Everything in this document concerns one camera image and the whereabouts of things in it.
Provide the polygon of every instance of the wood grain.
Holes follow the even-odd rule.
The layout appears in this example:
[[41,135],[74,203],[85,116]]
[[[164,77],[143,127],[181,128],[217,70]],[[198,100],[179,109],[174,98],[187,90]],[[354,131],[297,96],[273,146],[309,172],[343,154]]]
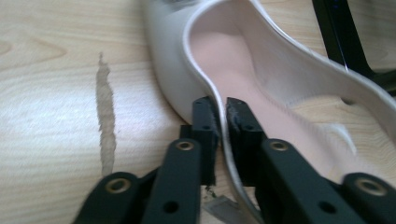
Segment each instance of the wood grain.
[[[353,2],[360,6],[355,14],[371,17],[367,10],[372,1]],[[287,34],[325,54],[309,0],[262,3]],[[375,15],[394,21],[392,8],[375,6],[387,11]],[[157,86],[141,13],[138,0],[0,3],[0,223],[70,223],[102,177],[96,104],[101,52],[113,91],[113,172],[141,176],[161,164],[183,120]],[[395,22],[387,27],[392,24],[381,35],[394,39]],[[362,33],[370,46],[375,32]],[[375,66],[396,67],[394,41],[382,39],[368,55],[380,51],[384,56],[373,60]],[[330,98],[295,109],[316,123],[344,123],[360,153],[387,148],[368,156],[370,162],[394,158],[387,137],[358,105]],[[219,155],[215,192],[230,196],[221,163]],[[206,212],[201,221],[219,223]]]

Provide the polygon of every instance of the screw hole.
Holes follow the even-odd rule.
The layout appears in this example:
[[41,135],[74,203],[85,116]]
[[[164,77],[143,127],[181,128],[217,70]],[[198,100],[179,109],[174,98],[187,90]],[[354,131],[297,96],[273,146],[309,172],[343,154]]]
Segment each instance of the screw hole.
[[327,203],[327,202],[320,202],[319,208],[323,212],[329,213],[329,214],[335,214],[337,212],[337,209],[335,209],[334,205],[332,205],[331,203]]
[[124,178],[112,179],[106,184],[106,190],[113,194],[123,193],[129,187],[131,187],[131,182]]
[[359,178],[356,180],[355,184],[362,191],[374,196],[384,196],[388,193],[387,189],[371,179]]
[[167,202],[163,205],[163,211],[168,214],[177,212],[178,204],[176,202]]
[[191,150],[194,148],[194,144],[191,142],[179,142],[177,143],[176,147],[180,150]]
[[278,150],[278,151],[285,151],[288,149],[288,146],[281,142],[272,142],[272,143],[270,143],[270,146],[272,149]]

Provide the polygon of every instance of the white shoe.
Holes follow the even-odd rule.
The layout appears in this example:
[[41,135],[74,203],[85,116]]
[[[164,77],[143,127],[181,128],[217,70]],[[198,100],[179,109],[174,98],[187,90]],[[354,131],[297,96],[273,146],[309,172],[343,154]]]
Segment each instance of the white shoe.
[[341,96],[365,106],[396,145],[395,101],[373,82],[287,36],[259,1],[143,2],[161,89],[186,121],[191,121],[194,100],[213,97],[233,194],[252,220],[262,222],[233,163],[226,97],[247,102],[269,137],[293,143],[320,174],[360,171],[387,178],[342,149],[348,145],[331,141],[326,132],[289,108],[313,96]]

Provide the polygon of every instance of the light wooden table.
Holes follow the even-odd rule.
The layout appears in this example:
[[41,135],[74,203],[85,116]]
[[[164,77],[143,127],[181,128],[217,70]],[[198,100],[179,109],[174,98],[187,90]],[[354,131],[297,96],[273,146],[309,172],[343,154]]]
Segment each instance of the light wooden table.
[[[262,3],[325,55],[310,0]],[[396,3],[351,5],[370,65],[395,68]],[[183,120],[157,86],[144,31],[138,0],[0,3],[0,223],[70,223],[103,175],[161,164]],[[295,110],[343,122],[362,152],[383,148],[371,162],[394,170],[394,146],[363,108],[331,98]],[[221,163],[215,192],[230,195]],[[202,222],[218,223],[206,212]]]

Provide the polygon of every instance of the black metal bracket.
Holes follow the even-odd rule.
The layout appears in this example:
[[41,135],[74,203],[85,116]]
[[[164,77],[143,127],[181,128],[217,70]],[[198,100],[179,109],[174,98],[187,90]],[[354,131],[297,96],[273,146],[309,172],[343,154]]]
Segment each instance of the black metal bracket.
[[265,223],[396,223],[389,184],[358,173],[337,185],[290,143],[267,139],[245,102],[229,98],[227,110],[235,165],[244,185],[256,187]]
[[201,185],[214,185],[216,113],[208,97],[193,103],[193,124],[180,128],[163,164],[142,178],[106,176],[83,204],[75,224],[197,223]]
[[347,0],[313,0],[329,59],[370,78],[396,95],[396,70],[376,73],[366,61]]
[[[197,223],[200,186],[215,183],[214,111],[207,97],[194,102],[193,124],[181,127],[163,165],[141,178],[105,177],[74,223]],[[235,165],[243,184],[256,188],[265,223],[396,223],[396,190],[386,182],[350,174],[337,185],[321,177],[293,145],[268,139],[243,101],[228,99],[227,119]]]

